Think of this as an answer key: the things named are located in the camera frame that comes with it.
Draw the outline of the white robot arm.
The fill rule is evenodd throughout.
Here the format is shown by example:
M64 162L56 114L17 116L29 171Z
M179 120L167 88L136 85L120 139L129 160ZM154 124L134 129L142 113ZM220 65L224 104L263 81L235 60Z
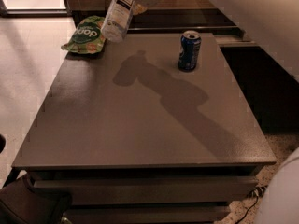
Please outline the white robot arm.
M299 82L299 0L209 0ZM299 149L278 168L254 224L299 224Z

